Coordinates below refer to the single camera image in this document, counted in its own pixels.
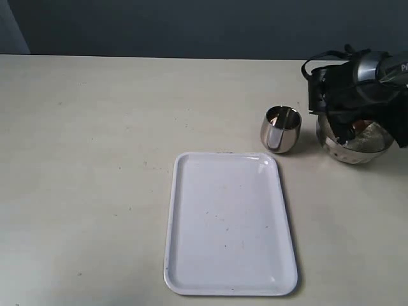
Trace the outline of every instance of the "metal cup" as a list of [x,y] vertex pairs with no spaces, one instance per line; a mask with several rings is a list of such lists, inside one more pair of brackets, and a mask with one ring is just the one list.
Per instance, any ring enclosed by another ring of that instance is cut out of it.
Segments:
[[298,141],[302,117],[293,108],[275,106],[265,115],[261,128],[262,144],[273,153],[285,153]]

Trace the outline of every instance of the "wall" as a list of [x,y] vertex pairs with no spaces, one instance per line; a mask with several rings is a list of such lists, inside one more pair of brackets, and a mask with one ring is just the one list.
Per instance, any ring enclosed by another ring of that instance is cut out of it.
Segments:
[[0,54],[29,54],[7,0],[0,0]]
[[34,54],[304,59],[408,49],[408,1],[13,0]]

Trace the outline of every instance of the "metal bowl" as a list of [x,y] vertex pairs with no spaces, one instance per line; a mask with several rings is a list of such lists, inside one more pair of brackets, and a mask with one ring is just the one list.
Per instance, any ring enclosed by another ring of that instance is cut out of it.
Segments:
[[319,143],[332,158],[347,164],[367,163],[385,153],[394,141],[385,129],[373,122],[355,139],[340,145],[325,115],[317,118],[316,134]]

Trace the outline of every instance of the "white tray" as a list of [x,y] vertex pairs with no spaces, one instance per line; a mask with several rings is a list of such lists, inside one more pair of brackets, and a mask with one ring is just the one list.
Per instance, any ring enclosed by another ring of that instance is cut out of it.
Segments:
[[276,162],[266,154],[175,161],[164,280],[181,295],[279,296],[298,273]]

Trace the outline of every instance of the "white table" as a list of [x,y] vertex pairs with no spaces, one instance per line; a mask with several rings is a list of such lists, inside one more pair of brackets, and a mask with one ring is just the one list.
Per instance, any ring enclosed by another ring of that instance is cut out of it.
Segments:
[[[301,63],[0,56],[0,305],[407,305],[408,151],[327,156]],[[298,291],[176,295],[163,281],[174,159],[264,152],[279,104],[303,117],[295,151],[275,156]]]

